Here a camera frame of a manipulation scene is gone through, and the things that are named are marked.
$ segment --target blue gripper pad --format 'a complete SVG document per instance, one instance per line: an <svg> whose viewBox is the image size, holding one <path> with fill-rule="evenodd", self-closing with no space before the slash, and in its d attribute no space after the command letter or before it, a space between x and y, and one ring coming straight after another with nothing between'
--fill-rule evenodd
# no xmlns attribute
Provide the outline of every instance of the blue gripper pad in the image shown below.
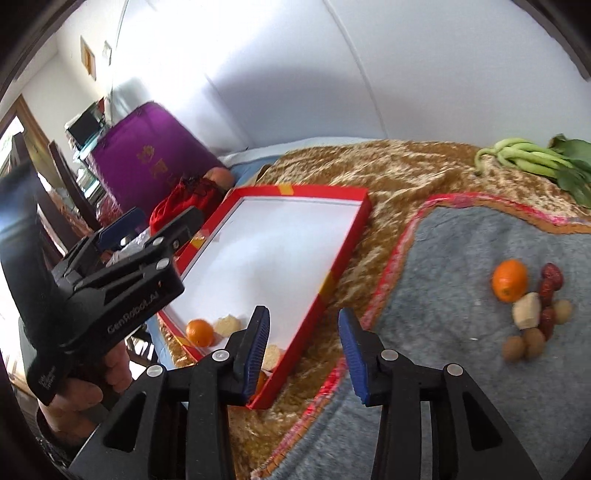
<svg viewBox="0 0 591 480"><path fill-rule="evenodd" d="M367 405L369 401L368 369L358 341L358 335L362 332L363 329L353 310L341 309L339 312L340 343L343 345L355 395L361 399L361 403Z"/></svg>
<svg viewBox="0 0 591 480"><path fill-rule="evenodd" d="M271 317L266 307L258 306L252 314L251 321L246 328L245 340L251 348L244 362L242 395L248 400L256 391L256 383L261 372L262 358L265 355Z"/></svg>

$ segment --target red bag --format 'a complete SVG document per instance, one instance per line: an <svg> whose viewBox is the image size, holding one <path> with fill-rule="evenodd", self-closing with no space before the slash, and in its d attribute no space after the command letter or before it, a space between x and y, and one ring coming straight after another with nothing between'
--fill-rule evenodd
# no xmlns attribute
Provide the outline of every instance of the red bag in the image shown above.
<svg viewBox="0 0 591 480"><path fill-rule="evenodd" d="M191 206L203 213L204 221L211 217L224 198L217 184L209 179L181 179L172 193L156 205L150 217L150 234L154 235L167 223Z"/></svg>

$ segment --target purple suitcase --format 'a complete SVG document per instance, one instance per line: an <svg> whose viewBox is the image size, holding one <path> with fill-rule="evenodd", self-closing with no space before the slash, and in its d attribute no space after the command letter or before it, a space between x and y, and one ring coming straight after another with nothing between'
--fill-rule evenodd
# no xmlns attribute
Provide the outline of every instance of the purple suitcase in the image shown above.
<svg viewBox="0 0 591 480"><path fill-rule="evenodd" d="M223 164L162 106L137 107L99 140L90 168L123 212L149 218L182 175L202 176Z"/></svg>

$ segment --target gray blanket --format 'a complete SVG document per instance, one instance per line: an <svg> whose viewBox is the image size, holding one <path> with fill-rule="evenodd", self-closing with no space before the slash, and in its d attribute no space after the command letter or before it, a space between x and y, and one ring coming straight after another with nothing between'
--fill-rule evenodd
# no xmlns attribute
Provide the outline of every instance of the gray blanket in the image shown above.
<svg viewBox="0 0 591 480"><path fill-rule="evenodd" d="M501 345L516 334L511 305L490 287L492 271L519 258L537 288L556 263L565 283L555 298L575 305L544 354L507 365ZM485 207L437 208L420 224L402 277L374 331L413 362L464 366L513 429L544 480L558 480L591 436L591 237L550 235ZM431 478L428 408L423 405L421 478ZM272 479L369 479L380 408L366 408L343 379L332 402Z"/></svg>

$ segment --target red trim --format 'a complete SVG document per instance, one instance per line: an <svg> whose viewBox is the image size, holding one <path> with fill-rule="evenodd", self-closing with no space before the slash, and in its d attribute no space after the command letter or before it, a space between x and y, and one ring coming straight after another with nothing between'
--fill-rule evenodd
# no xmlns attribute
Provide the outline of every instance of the red trim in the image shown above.
<svg viewBox="0 0 591 480"><path fill-rule="evenodd" d="M210 235L216 230L216 228L222 224L224 218L230 211L244 198L244 197L312 197L312 198L325 198L331 200L353 200L361 202L359 210L349 228L343 245L339 252L335 256L335 260L330 269L333 280L337 283L340 276L345 271L355 247L359 243L365 225L368 221L369 214L371 212L371 202L369 201L368 190L353 188L353 187L333 187L325 185L282 185L282 186L258 186L258 187L243 187L233 190L230 195L222 202L218 209L213 215L207 220L201 230L204 236ZM187 267L190 265L193 258L197 255L199 250L194 245L189 243L183 253L177 259L176 265L179 272L182 274L185 272ZM302 351L306 348L310 335L312 334L317 321L322 316L326 305L324 305L320 295L318 295L310 309L308 310L306 317L302 321L302 324L295 334L294 339L291 341L289 347L285 351L283 358L273 374L269 377L261 392L253 399L249 404L249 408L263 409L269 408L273 405L277 394L279 393L283 383L287 379L287 376L299 360ZM170 318L164 313L160 312L160 315L171 330L171 332L177 336L184 338L184 332L181 332L178 327L170 320ZM203 355L194 347L183 345L183 348L189 355L195 360L201 360Z"/></svg>

